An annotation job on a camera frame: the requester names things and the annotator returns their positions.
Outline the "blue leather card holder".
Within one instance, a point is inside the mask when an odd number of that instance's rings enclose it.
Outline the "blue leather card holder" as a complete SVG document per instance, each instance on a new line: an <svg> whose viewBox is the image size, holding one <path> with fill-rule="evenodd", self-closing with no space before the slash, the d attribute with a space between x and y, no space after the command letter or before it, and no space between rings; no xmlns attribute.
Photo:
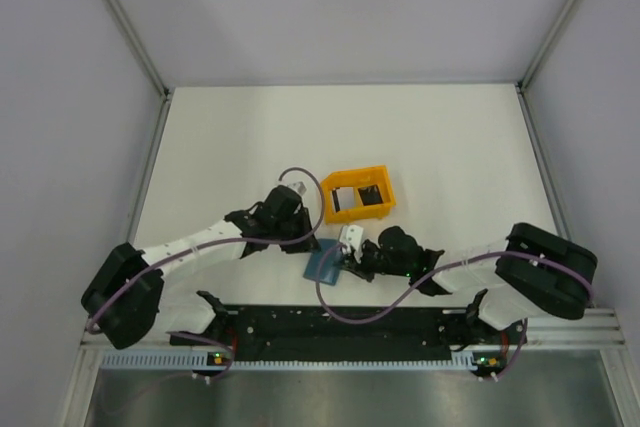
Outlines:
<svg viewBox="0 0 640 427"><path fill-rule="evenodd" d="M336 239L318 240L320 250L311 254L303 272L303 278L327 286L338 283L343 266L344 245Z"/></svg>

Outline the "yellow plastic bin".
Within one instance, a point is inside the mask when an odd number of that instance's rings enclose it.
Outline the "yellow plastic bin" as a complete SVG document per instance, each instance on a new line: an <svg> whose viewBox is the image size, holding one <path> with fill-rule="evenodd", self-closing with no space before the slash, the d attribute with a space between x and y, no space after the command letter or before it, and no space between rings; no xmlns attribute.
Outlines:
<svg viewBox="0 0 640 427"><path fill-rule="evenodd" d="M364 207L357 189L374 184L379 186L385 203ZM325 200L326 224L350 224L360 220L383 219L396 206L391 178L385 165L332 172L320 186ZM349 208L339 200L338 191L341 189L346 189L352 194L353 205Z"/></svg>

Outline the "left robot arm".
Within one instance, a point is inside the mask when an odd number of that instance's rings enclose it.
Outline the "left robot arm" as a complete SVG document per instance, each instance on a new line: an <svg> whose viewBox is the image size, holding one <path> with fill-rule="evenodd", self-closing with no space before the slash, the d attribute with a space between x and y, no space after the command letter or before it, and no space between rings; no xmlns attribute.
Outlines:
<svg viewBox="0 0 640 427"><path fill-rule="evenodd" d="M125 242L112 249L81 297L87 333L102 334L124 350L149 333L183 331L205 343L226 334L225 317L207 293L175 294L173 288L206 268L239 261L278 246L286 254L315 253L315 238L301 182L279 184L266 199L236 210L186 237L139 249Z"/></svg>

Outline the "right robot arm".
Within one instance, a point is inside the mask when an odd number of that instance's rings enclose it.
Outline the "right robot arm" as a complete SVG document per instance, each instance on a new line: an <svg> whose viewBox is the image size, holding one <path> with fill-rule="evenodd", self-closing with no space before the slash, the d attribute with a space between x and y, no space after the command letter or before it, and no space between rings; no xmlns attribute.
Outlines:
<svg viewBox="0 0 640 427"><path fill-rule="evenodd" d="M460 252L423 247L399 226L375 241L359 226L346 227L341 240L344 269L367 282L405 278L423 306L459 313L481 343L529 318L579 320L593 298L597 256L525 222L503 241Z"/></svg>

